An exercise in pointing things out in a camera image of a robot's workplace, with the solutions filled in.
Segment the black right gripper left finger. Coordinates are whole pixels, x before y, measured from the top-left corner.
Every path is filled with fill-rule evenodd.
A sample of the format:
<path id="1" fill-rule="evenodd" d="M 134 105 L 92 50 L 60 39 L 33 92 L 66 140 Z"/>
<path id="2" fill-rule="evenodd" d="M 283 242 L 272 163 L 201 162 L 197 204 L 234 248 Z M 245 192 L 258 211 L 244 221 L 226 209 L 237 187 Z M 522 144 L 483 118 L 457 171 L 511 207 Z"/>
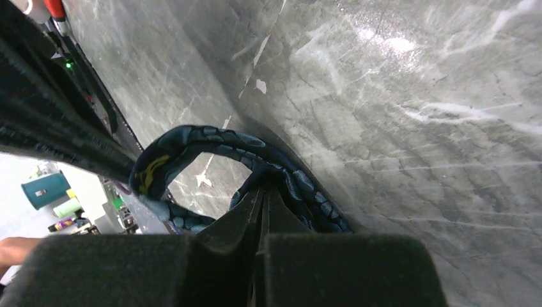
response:
<path id="1" fill-rule="evenodd" d="M 54 235 L 2 306 L 250 306 L 263 189 L 199 234 Z"/>

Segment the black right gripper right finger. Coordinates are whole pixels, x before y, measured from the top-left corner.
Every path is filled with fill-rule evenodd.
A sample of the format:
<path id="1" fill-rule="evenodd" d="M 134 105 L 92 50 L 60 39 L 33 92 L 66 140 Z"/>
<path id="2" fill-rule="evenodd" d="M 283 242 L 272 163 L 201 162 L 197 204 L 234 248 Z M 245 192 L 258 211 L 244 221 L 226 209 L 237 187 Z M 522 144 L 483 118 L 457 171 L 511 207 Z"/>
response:
<path id="1" fill-rule="evenodd" d="M 310 232 L 272 187 L 262 191 L 256 306 L 446 306 L 419 240 Z"/>

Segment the dark blue patterned tie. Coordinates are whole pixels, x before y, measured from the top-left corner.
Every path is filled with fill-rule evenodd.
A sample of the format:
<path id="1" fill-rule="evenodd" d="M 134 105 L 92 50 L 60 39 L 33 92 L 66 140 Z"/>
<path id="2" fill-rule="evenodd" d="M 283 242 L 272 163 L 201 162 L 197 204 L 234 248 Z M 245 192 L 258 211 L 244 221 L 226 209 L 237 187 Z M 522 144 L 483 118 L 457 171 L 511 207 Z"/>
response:
<path id="1" fill-rule="evenodd" d="M 283 151 L 256 136 L 207 125 L 181 125 L 169 130 L 142 152 L 129 176 L 135 196 L 176 232 L 198 233 L 215 222 L 163 198 L 169 184 L 201 153 L 227 157 L 251 171 L 232 196 L 230 209 L 251 189 L 270 184 L 278 188 L 289 210 L 309 230 L 352 232 L 322 189 Z"/>

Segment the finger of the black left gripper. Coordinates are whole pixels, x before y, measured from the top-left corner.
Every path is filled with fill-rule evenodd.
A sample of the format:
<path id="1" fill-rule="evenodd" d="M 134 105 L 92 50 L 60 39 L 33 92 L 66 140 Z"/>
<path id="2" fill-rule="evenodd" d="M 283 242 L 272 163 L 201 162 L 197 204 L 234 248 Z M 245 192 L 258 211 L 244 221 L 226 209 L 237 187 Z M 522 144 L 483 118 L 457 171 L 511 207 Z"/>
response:
<path id="1" fill-rule="evenodd" d="M 136 160 L 45 55 L 45 35 L 1 1 L 1 152 L 63 162 L 126 183 Z"/>

